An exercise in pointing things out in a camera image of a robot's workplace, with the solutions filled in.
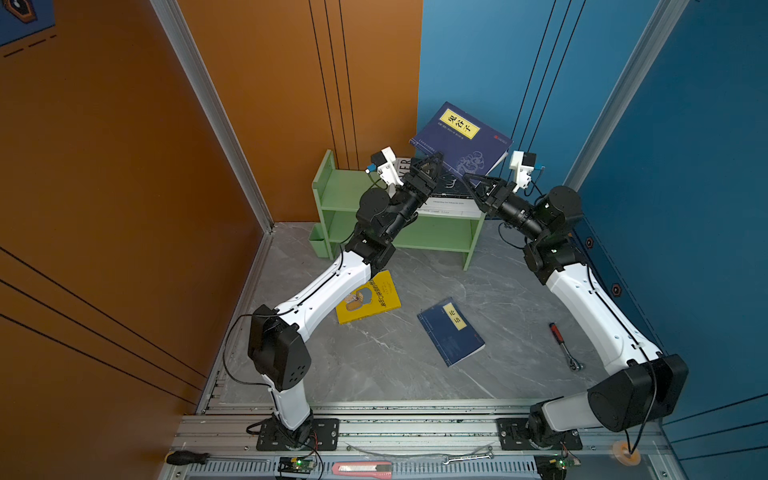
floor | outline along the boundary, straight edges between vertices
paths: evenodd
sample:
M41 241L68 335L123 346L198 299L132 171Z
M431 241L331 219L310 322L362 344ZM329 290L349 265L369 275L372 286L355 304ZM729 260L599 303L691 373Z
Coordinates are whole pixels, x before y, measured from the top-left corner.
M275 306L329 266L307 242L312 223L278 223L257 287L257 303ZM307 347L305 378L313 402L431 399L550 399L568 396L607 376L594 347L571 314L528 270L522 253L503 243L498 221L486 221L468 271L460 253L397 250L387 268L402 308L339 325L336 312ZM522 244L512 230L507 240ZM452 296L485 340L485 348L446 367L416 315ZM556 322L571 353L585 364L566 365L548 324ZM247 332L243 321L241 328ZM245 381L259 376L240 334L228 363ZM263 387L226 381L222 402L269 402Z

red utility knife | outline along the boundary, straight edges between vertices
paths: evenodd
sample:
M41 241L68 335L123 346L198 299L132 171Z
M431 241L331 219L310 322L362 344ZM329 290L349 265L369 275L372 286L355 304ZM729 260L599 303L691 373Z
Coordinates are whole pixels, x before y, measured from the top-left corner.
M339 462L333 464L333 474L346 477L392 478L391 462Z

green wooden bookshelf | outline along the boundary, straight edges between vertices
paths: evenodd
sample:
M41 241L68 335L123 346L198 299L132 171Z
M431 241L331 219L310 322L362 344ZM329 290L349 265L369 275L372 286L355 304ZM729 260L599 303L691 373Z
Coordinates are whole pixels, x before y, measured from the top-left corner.
M315 225L310 243L319 257L334 257L339 244L352 233L360 196L370 186L365 172L337 170L333 152L326 152L312 182L320 223ZM420 210L419 219L402 229L394 244L397 248L460 252L467 270L484 219L480 210L474 217Z

ratchet wrench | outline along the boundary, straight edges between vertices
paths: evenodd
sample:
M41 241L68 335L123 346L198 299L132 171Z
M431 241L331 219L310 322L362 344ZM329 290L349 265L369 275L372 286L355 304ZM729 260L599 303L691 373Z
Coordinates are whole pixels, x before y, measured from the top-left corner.
M563 353L565 354L565 361L568 362L568 366L571 367L571 370L578 372L579 370L583 369L584 366L578 360L576 360L573 355L571 355L571 352L568 352L568 347L565 346L565 340L563 340L563 336L560 334L558 326L554 323L550 323L549 329L552 331L554 339L557 340L560 344L560 348L563 349Z

orange wall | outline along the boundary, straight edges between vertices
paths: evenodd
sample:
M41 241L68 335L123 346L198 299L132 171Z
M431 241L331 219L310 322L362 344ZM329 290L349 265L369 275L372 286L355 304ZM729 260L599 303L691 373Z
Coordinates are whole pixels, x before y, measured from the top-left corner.
M353 170L413 154L421 1L179 4L275 221L317 220L328 148Z
M150 3L55 13L0 56L0 247L146 340L0 250L0 314L139 378L0 318L0 459L9 478L154 478L262 232Z

